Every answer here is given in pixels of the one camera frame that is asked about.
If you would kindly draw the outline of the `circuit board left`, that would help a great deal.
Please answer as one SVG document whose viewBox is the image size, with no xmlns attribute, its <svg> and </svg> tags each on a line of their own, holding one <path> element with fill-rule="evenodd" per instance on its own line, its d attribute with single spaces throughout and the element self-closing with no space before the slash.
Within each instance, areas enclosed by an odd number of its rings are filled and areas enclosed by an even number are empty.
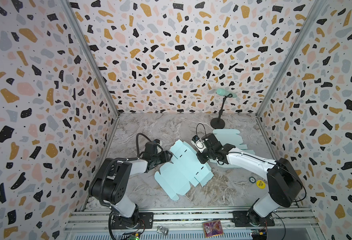
<svg viewBox="0 0 352 240">
<path fill-rule="evenodd" d="M 127 236 L 124 238 L 124 240 L 140 240 L 144 231 L 145 230 L 126 234 Z"/>
</svg>

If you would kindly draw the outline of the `small metal clip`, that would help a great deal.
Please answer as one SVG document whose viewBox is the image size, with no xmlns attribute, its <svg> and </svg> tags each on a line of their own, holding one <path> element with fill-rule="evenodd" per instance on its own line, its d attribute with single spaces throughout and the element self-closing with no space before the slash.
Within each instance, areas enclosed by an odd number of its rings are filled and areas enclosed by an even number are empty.
<svg viewBox="0 0 352 240">
<path fill-rule="evenodd" d="M 157 233 L 161 234 L 163 236 L 167 236 L 169 234 L 169 229 L 164 227 L 164 226 L 158 226 L 157 227 Z"/>
</svg>

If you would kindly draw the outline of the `aluminium mounting rail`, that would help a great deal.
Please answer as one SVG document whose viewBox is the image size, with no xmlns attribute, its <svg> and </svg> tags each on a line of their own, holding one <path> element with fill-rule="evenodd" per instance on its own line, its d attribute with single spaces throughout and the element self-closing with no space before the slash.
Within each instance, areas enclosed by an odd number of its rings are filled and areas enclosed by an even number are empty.
<svg viewBox="0 0 352 240">
<path fill-rule="evenodd" d="M 267 228 L 267 240 L 323 240 L 325 237 L 309 208 L 282 208 L 272 213 L 274 227 L 236 227 L 232 222 L 233 211 L 245 207 L 187 207 L 145 208 L 154 213 L 152 229 L 144 231 L 140 240 L 205 240 L 202 223 L 220 220 L 223 235 L 214 240 L 251 240 L 251 230 Z M 109 240 L 110 214 L 106 210 L 86 210 L 72 213 L 64 229 L 65 240 Z M 157 233 L 164 226 L 169 234 Z"/>
</svg>

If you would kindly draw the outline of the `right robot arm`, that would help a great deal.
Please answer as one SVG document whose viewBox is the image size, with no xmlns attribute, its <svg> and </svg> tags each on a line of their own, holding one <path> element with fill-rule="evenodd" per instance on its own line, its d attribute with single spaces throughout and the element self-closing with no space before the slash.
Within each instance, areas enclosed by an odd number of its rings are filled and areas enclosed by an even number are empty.
<svg viewBox="0 0 352 240">
<path fill-rule="evenodd" d="M 202 138 L 194 136 L 191 141 L 198 149 L 197 158 L 202 164 L 214 160 L 223 165 L 233 165 L 266 181 L 267 194 L 256 200 L 247 212 L 249 221 L 253 221 L 255 225 L 278 208 L 289 208 L 304 190 L 297 172 L 284 158 L 273 160 L 258 157 L 233 144 L 222 144 L 214 134 L 207 134 Z"/>
</svg>

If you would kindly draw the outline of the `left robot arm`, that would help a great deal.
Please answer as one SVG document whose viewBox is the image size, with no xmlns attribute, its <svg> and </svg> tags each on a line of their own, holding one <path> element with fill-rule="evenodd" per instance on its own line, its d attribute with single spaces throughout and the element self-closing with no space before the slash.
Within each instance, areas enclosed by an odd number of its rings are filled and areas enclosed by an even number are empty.
<svg viewBox="0 0 352 240">
<path fill-rule="evenodd" d="M 163 150 L 159 141 L 149 141 L 145 151 L 135 158 L 107 158 L 89 185 L 89 195 L 114 215 L 131 218 L 137 211 L 137 205 L 126 195 L 130 177 L 168 163 L 172 156 L 170 151 Z"/>
</svg>

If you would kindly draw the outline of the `mint paper box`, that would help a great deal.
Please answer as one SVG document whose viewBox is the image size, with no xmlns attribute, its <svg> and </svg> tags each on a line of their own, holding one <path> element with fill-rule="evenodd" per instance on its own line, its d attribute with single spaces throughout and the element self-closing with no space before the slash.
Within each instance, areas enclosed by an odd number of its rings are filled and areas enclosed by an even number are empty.
<svg viewBox="0 0 352 240">
<path fill-rule="evenodd" d="M 254 151 L 248 150 L 247 145 L 244 143 L 240 131 L 236 129 L 216 129 L 212 132 L 217 140 L 224 146 L 225 144 L 234 145 L 235 149 L 230 151 L 244 152 L 249 155 L 254 154 Z M 222 168 L 243 168 L 254 173 L 259 164 L 253 158 L 246 158 L 246 155 L 235 154 L 228 156 L 228 164 L 219 164 L 216 160 L 210 160 L 210 163 L 216 163 Z"/>
<path fill-rule="evenodd" d="M 154 177 L 171 200 L 178 201 L 191 185 L 203 187 L 213 178 L 209 164 L 201 164 L 197 152 L 188 143 L 178 140 L 170 151 L 171 161 L 163 164 Z"/>
</svg>

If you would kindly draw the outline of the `colourful square card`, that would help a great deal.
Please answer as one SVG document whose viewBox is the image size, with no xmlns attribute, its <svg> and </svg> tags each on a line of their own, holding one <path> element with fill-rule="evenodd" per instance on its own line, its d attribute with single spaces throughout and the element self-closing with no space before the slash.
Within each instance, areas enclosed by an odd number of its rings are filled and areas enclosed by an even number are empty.
<svg viewBox="0 0 352 240">
<path fill-rule="evenodd" d="M 202 223 L 205 238 L 211 238 L 223 235 L 223 228 L 220 220 L 214 220 Z"/>
</svg>

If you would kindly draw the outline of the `mint green microphone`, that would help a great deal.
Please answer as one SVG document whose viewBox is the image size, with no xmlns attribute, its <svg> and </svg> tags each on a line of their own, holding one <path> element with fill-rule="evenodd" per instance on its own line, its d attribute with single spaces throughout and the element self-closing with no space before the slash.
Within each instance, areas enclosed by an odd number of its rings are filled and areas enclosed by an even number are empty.
<svg viewBox="0 0 352 240">
<path fill-rule="evenodd" d="M 237 95 L 230 92 L 230 91 L 227 91 L 225 89 L 217 89 L 216 90 L 216 93 L 219 95 L 219 96 L 222 96 L 222 97 L 227 97 L 227 98 L 237 98 Z"/>
</svg>

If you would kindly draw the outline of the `yellow round sticker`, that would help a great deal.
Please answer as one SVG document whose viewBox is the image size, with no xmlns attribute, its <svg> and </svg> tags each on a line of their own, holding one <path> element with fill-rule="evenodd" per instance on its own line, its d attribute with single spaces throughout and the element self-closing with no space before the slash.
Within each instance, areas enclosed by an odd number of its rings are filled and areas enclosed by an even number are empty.
<svg viewBox="0 0 352 240">
<path fill-rule="evenodd" d="M 256 181 L 256 185 L 260 189 L 265 189 L 266 188 L 266 183 L 264 181 L 262 181 L 262 180 Z"/>
</svg>

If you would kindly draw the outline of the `circuit board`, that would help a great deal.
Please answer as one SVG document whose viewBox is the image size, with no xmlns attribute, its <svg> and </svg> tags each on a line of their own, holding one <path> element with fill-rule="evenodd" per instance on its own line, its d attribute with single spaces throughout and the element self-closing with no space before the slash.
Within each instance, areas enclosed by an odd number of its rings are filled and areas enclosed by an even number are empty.
<svg viewBox="0 0 352 240">
<path fill-rule="evenodd" d="M 126 234 L 127 236 L 124 238 L 124 240 L 140 240 L 144 231 L 145 230 Z"/>
<path fill-rule="evenodd" d="M 267 240 L 267 228 L 251 230 L 252 240 Z"/>
</svg>

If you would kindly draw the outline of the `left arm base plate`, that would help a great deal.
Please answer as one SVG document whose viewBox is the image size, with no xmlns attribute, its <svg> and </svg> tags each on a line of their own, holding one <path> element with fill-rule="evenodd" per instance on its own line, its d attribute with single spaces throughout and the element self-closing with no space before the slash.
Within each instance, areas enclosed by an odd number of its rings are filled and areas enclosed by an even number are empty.
<svg viewBox="0 0 352 240">
<path fill-rule="evenodd" d="M 133 230 L 133 229 L 152 229 L 154 223 L 153 212 L 137 212 L 130 218 L 112 215 L 109 219 L 111 230 Z"/>
</svg>

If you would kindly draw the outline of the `black microphone stand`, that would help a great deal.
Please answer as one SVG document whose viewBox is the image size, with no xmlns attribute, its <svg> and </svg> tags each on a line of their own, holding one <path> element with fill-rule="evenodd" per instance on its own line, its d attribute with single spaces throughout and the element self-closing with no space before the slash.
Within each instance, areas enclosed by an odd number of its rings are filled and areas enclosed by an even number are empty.
<svg viewBox="0 0 352 240">
<path fill-rule="evenodd" d="M 227 96 L 224 96 L 221 108 L 220 108 L 220 110 L 218 112 L 218 117 L 217 118 L 213 118 L 210 121 L 210 125 L 211 125 L 211 127 L 213 129 L 223 129 L 225 127 L 225 121 L 221 117 L 222 117 L 222 114 L 224 112 L 224 105 L 225 105 L 226 99 L 227 98 L 232 98 L 232 97 L 233 97 L 232 94 L 228 94 Z"/>
</svg>

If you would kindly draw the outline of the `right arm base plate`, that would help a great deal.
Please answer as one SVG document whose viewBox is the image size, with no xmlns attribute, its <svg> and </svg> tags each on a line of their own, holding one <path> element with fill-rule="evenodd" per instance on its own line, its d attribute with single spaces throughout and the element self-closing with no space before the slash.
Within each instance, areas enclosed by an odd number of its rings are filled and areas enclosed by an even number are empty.
<svg viewBox="0 0 352 240">
<path fill-rule="evenodd" d="M 265 218 L 254 211 L 233 211 L 232 222 L 236 227 L 274 227 L 275 222 L 271 214 Z"/>
</svg>

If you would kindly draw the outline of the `circuit board right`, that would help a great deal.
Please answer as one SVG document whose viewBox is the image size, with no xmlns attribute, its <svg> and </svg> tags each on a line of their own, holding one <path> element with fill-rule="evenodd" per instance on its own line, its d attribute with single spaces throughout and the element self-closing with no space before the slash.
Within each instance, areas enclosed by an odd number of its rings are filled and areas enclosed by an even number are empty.
<svg viewBox="0 0 352 240">
<path fill-rule="evenodd" d="M 267 240 L 267 228 L 251 230 L 252 240 Z"/>
</svg>

